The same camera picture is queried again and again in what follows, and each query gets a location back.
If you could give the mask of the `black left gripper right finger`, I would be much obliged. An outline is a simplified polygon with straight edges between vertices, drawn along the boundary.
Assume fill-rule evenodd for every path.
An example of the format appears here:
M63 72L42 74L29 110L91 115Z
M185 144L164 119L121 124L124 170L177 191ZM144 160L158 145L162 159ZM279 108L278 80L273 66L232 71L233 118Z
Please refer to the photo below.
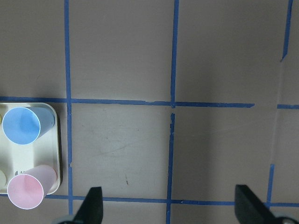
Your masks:
M276 217L247 185L235 186L235 216L240 224L272 224Z

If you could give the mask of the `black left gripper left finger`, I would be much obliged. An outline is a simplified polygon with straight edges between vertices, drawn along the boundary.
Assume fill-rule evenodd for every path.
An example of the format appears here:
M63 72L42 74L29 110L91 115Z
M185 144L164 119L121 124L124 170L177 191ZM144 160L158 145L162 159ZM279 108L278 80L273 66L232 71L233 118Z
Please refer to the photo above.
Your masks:
M100 224L103 220L103 196L101 187L92 187L81 204L73 224Z

